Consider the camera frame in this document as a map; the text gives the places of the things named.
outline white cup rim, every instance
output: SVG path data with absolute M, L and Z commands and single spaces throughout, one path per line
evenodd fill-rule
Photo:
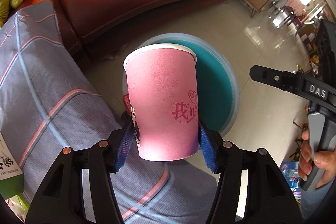
M 188 47 L 182 46 L 182 45 L 179 45 L 179 44 L 173 44 L 173 43 L 160 43 L 160 44 L 152 44 L 152 45 L 148 45 L 148 46 L 145 46 L 145 47 L 141 47 L 139 49 L 136 49 L 134 52 L 131 52 L 125 58 L 124 70 L 126 71 L 127 62 L 129 60 L 131 60 L 131 58 L 133 58 L 134 56 L 136 56 L 136 55 L 138 55 L 142 52 L 147 52 L 147 51 L 150 51 L 150 50 L 156 50 L 156 49 L 159 49 L 159 48 L 174 48 L 176 50 L 181 50 L 181 51 L 184 51 L 184 52 L 188 52 L 193 56 L 193 58 L 195 60 L 195 64 L 197 62 L 196 54 L 191 49 L 189 49 Z

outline heart design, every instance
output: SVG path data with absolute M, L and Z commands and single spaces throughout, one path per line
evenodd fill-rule
M 191 102 L 195 104 L 197 101 L 197 93 L 193 90 L 189 90 L 188 95 L 189 95 L 189 99 L 191 100 Z

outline metal screw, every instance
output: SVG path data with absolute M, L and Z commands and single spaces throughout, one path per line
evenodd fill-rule
M 70 147 L 65 147 L 62 150 L 63 154 L 69 154 L 71 152 L 71 148 Z
M 100 141 L 98 144 L 100 147 L 107 147 L 109 145 L 108 141 Z
M 259 154 L 260 155 L 267 155 L 267 151 L 266 151 L 266 149 L 263 149 L 263 148 L 260 148 L 259 150 L 258 150 L 258 152 L 259 152 Z
M 230 147 L 232 147 L 232 143 L 230 143 L 228 141 L 225 141 L 225 142 L 223 142 L 223 146 L 226 147 L 226 148 L 230 148 Z

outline blue textured pad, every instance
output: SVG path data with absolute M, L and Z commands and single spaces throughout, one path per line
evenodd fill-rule
M 120 168 L 122 168 L 125 164 L 128 152 L 131 148 L 132 141 L 134 140 L 135 130 L 133 127 L 133 123 L 130 122 L 127 126 L 127 129 L 124 133 L 122 141 L 117 149 L 117 155 L 114 163 L 114 168 L 117 172 L 119 172 Z
M 199 123 L 199 129 L 198 129 L 198 142 L 199 146 L 201 147 L 202 154 L 207 167 L 211 169 L 212 173 L 216 172 L 218 168 L 216 163 L 216 154 L 211 146 L 206 130 L 201 125 L 201 123 Z

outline pink paper cup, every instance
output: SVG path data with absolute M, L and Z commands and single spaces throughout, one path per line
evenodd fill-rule
M 179 160 L 198 150 L 196 55 L 177 44 L 135 50 L 124 61 L 139 155 Z

